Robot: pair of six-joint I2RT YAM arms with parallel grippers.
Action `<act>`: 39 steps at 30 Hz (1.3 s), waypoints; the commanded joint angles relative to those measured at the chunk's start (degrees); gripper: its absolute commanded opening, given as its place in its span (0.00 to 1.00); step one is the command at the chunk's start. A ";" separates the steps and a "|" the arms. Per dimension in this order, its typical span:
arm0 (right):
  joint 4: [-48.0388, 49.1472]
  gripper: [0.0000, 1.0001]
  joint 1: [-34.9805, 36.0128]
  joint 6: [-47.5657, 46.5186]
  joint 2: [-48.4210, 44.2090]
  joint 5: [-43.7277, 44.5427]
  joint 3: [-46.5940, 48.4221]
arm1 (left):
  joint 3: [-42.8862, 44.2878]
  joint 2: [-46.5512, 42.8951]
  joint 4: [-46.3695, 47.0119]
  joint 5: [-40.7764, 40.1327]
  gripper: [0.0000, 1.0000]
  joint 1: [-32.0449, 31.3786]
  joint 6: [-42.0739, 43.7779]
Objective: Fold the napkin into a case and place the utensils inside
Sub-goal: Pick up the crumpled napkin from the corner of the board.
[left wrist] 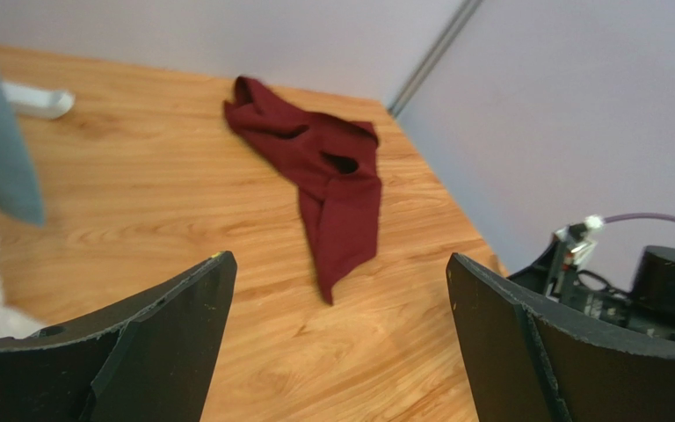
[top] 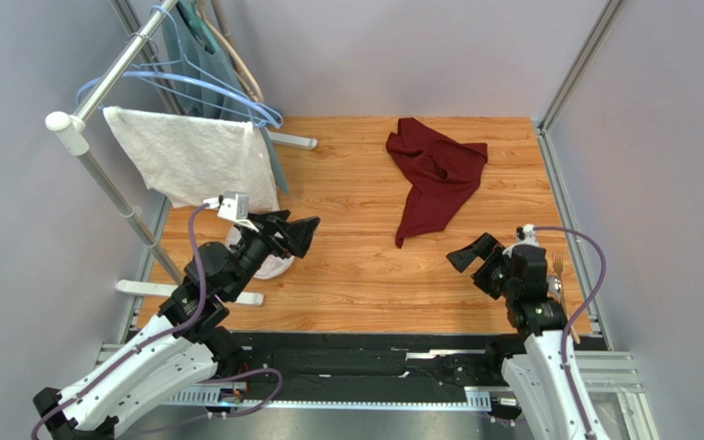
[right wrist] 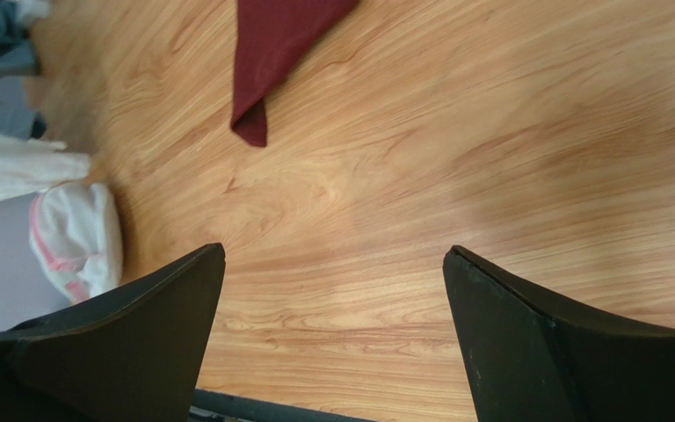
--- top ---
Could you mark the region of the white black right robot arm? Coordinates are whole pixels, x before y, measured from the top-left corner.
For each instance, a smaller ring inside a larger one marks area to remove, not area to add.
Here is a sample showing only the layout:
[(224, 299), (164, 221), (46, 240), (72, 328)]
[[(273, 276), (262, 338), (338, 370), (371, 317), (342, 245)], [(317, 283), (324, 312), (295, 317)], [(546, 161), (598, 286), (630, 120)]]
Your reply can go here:
[(492, 299), (505, 301), (515, 329), (486, 348), (495, 371), (510, 387), (536, 439), (606, 439), (581, 378), (571, 323), (550, 293), (546, 251), (533, 225), (518, 228), (506, 247), (485, 233), (446, 258), (464, 272), (474, 261), (474, 285)]

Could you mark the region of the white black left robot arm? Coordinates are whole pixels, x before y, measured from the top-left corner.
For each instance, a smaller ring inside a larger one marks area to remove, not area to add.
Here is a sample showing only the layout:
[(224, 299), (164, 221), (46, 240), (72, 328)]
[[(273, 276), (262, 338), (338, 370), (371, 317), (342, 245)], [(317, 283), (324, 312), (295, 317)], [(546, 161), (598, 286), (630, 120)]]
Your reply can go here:
[(115, 439), (174, 394), (202, 381), (245, 377), (243, 348), (221, 326), (267, 257), (304, 258), (321, 220), (290, 220), (290, 211), (248, 214), (236, 222), (235, 249), (198, 245), (188, 221), (192, 261), (148, 323), (106, 362), (62, 390), (45, 388), (33, 404), (40, 416), (31, 431), (54, 439)]

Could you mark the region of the dark red cloth napkin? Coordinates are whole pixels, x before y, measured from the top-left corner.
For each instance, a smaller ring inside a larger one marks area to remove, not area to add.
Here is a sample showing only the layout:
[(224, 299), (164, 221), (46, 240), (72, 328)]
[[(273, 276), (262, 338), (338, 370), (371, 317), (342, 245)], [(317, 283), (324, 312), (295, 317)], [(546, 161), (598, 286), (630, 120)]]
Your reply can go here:
[(398, 120), (385, 149), (411, 184), (395, 246), (410, 237), (441, 232), (479, 188), (489, 160), (485, 142), (461, 143), (413, 117)]

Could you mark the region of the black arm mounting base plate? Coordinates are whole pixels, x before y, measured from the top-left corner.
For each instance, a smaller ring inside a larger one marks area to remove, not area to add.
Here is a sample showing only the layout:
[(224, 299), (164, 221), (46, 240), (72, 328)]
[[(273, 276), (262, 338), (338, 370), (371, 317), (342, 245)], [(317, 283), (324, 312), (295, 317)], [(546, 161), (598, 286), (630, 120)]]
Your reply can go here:
[(484, 408), (473, 392), (507, 385), (486, 356), (499, 336), (235, 332), (235, 373), (254, 376), (192, 386), (169, 402), (220, 411), (274, 393), (273, 406)]

